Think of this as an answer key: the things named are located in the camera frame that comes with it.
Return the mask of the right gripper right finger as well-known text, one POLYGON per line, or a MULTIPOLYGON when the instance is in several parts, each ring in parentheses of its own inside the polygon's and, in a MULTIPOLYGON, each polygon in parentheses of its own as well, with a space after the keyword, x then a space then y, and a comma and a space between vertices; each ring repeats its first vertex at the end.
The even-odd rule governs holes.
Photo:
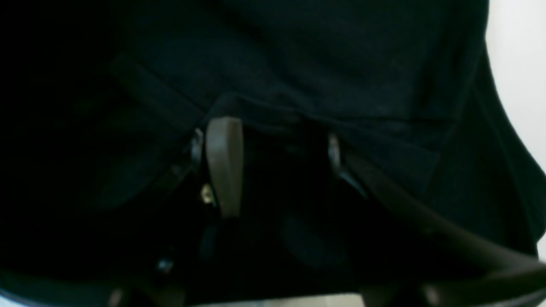
POLYGON ((363 287, 366 305, 393 306, 394 299, 404 292, 420 307, 537 307, 544 301, 543 262, 473 235, 442 218, 343 145, 334 133, 328 134, 328 156, 334 175, 365 200, 374 198, 408 231, 479 272, 476 278, 363 287))

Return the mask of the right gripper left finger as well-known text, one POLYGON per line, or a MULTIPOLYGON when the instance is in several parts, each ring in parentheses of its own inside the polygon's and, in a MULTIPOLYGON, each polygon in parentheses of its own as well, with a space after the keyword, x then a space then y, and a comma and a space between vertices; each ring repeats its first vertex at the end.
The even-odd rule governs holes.
POLYGON ((211 119, 195 130, 181 172, 164 173, 138 226, 139 251, 124 261, 108 307, 181 307, 187 286, 213 261, 217 234, 241 214, 244 135, 241 119, 211 119))

